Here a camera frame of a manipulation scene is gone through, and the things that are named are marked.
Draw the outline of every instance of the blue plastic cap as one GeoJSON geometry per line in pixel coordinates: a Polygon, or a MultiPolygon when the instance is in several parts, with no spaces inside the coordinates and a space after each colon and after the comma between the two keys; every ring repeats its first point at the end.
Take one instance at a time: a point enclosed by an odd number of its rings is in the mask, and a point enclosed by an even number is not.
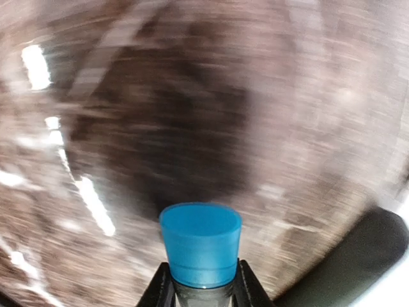
{"type": "Polygon", "coordinates": [[[182,203],[159,217],[172,277],[192,288],[217,288],[236,275],[239,213],[211,203],[182,203]]]}

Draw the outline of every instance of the bright light streak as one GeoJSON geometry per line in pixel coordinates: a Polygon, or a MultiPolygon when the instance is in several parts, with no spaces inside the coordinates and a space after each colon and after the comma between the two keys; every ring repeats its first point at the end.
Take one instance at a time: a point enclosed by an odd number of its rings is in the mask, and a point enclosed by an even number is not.
{"type": "Polygon", "coordinates": [[[51,131],[49,136],[49,142],[51,144],[63,146],[64,145],[63,135],[58,130],[51,131]]]}
{"type": "Polygon", "coordinates": [[[95,192],[92,181],[86,177],[81,178],[81,181],[76,181],[76,185],[82,199],[87,204],[87,208],[91,211],[97,225],[107,236],[112,237],[115,234],[115,226],[107,215],[107,209],[105,209],[104,204],[95,192]]]}
{"type": "Polygon", "coordinates": [[[28,70],[31,89],[38,91],[49,87],[51,84],[50,73],[40,46],[31,45],[24,48],[21,52],[21,58],[28,70]]]}
{"type": "Polygon", "coordinates": [[[14,251],[10,255],[10,258],[12,259],[12,264],[26,272],[30,278],[33,279],[40,278],[37,269],[28,262],[26,262],[22,253],[20,253],[19,251],[14,251]]]}
{"type": "Polygon", "coordinates": [[[32,138],[18,137],[17,142],[24,147],[28,147],[28,148],[36,147],[36,141],[32,138]]]}
{"type": "Polygon", "coordinates": [[[57,130],[59,129],[59,118],[57,116],[47,117],[45,124],[50,130],[57,130]]]}
{"type": "Polygon", "coordinates": [[[24,178],[16,174],[0,171],[0,184],[7,185],[9,187],[17,187],[25,182],[24,178]]]}

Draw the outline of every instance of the brown surface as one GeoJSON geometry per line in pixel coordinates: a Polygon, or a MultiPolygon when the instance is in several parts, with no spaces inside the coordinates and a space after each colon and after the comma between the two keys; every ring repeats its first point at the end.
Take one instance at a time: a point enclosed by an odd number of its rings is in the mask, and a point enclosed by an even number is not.
{"type": "Polygon", "coordinates": [[[409,1],[131,2],[2,3],[0,175],[25,181],[0,178],[0,287],[26,306],[133,306],[166,258],[155,206],[213,200],[242,213],[240,255],[273,297],[397,184],[409,1]],[[49,116],[113,236],[43,141],[49,116]]]}

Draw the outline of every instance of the black clamp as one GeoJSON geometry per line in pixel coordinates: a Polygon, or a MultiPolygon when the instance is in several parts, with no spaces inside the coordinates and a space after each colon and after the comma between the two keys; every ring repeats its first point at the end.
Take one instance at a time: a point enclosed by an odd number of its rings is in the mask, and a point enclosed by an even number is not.
{"type": "MultiPolygon", "coordinates": [[[[232,307],[274,307],[245,260],[239,260],[231,296],[232,307]]],[[[176,295],[169,264],[163,262],[136,307],[175,307],[176,295]]]]}

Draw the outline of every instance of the black object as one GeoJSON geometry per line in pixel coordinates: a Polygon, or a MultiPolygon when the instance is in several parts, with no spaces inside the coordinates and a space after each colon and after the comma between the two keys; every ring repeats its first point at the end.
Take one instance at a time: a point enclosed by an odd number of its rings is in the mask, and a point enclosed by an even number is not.
{"type": "Polygon", "coordinates": [[[153,276],[151,283],[145,290],[136,307],[175,307],[176,289],[178,295],[192,294],[192,299],[184,300],[184,304],[200,307],[224,307],[226,300],[223,295],[231,295],[232,307],[274,307],[267,293],[264,291],[250,265],[245,260],[239,260],[236,278],[230,285],[217,289],[181,289],[171,277],[169,264],[163,262],[153,276]]]}
{"type": "Polygon", "coordinates": [[[375,207],[313,270],[278,297],[278,307],[347,307],[376,283],[408,249],[398,215],[375,207]]]}
{"type": "Polygon", "coordinates": [[[0,307],[23,307],[8,295],[0,292],[0,307]]]}

